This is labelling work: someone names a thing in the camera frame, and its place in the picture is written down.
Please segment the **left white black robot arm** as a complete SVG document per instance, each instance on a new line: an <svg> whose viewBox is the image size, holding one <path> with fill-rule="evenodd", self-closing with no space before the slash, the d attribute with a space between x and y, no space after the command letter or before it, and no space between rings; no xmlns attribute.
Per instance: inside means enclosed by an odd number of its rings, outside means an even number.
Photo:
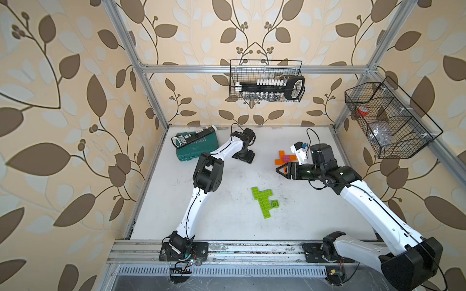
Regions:
<svg viewBox="0 0 466 291"><path fill-rule="evenodd" d="M246 128L241 132L232 132L228 141L213 152L200 155L192 177L194 188L189 206L178 228L162 243L160 261L187 263L207 260L209 244L194 241L197 217L209 194L220 187L225 161L234 158L252 163L255 153L248 147L255 140L254 131Z"/></svg>

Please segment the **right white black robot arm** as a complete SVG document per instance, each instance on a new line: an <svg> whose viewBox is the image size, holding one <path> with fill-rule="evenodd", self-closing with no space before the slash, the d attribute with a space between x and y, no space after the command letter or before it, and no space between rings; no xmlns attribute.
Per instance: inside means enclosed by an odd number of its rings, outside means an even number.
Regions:
<svg viewBox="0 0 466 291"><path fill-rule="evenodd" d="M291 151L297 160L279 166L277 173L288 180L320 181L349 202L385 243L382 247L335 231L322 240L318 252L322 259L362 263L381 273L398 291L412 291L442 271L442 244L425 238L398 217L353 168L339 166L330 145L297 142Z"/></svg>

